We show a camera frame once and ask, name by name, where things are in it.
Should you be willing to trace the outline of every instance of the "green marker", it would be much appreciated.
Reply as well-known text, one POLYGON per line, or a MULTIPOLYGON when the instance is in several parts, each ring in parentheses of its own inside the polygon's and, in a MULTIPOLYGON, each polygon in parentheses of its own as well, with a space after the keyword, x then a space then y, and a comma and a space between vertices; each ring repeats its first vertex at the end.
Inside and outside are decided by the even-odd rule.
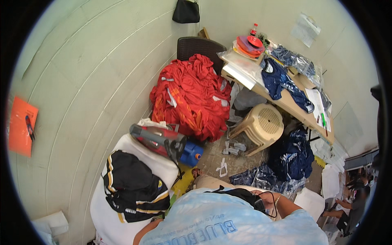
POLYGON ((321 119, 323 120, 323 127, 325 127, 326 123, 325 123, 324 113, 321 113, 321 119))

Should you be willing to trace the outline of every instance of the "concrete wall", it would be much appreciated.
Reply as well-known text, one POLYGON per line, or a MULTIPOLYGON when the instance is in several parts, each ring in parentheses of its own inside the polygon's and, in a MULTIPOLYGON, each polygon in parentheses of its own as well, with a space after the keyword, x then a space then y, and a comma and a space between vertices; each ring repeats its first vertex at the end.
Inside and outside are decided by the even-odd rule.
POLYGON ((370 94, 378 84, 376 65, 361 31, 337 0, 202 0, 200 5, 200 27, 228 48, 258 23, 269 39, 319 62, 327 70, 324 90, 332 101, 336 139, 350 156, 377 146, 378 102, 370 94), (301 12, 321 27, 310 48, 290 35, 301 12), (338 116, 340 111, 353 113, 338 116))
POLYGON ((39 108, 32 157, 9 153, 16 188, 32 220, 64 212, 69 232, 60 244, 95 236, 89 202, 107 155, 150 113, 149 93, 176 58, 177 39, 198 31, 172 21, 176 0, 80 2, 44 38, 23 78, 15 76, 10 95, 39 108))

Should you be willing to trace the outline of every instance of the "black shorts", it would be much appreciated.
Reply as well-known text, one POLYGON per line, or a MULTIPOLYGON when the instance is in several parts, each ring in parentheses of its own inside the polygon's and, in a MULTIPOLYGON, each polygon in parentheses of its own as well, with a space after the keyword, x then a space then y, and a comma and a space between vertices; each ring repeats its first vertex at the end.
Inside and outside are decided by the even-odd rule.
POLYGON ((345 211, 343 211, 342 217, 339 219, 338 223, 337 223, 337 228, 339 229, 340 232, 342 232, 343 234, 345 234, 347 225, 348 225, 348 216, 346 214, 345 211))

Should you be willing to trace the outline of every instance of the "orange paper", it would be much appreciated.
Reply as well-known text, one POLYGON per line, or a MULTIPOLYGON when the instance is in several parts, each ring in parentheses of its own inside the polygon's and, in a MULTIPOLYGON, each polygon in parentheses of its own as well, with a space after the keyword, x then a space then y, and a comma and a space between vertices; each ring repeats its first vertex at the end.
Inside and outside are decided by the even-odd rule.
POLYGON ((31 157, 31 138, 27 131, 26 116, 29 116, 34 130, 38 109, 15 96, 9 122, 9 150, 31 157))

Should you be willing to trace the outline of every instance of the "black bag hanging on wall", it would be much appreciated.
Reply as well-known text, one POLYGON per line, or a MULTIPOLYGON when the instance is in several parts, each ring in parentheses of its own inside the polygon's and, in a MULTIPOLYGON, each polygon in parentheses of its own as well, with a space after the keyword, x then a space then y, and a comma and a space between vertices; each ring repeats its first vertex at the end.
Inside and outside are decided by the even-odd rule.
POLYGON ((173 20, 178 23, 198 23, 200 21, 199 5, 187 0, 177 0, 173 20))

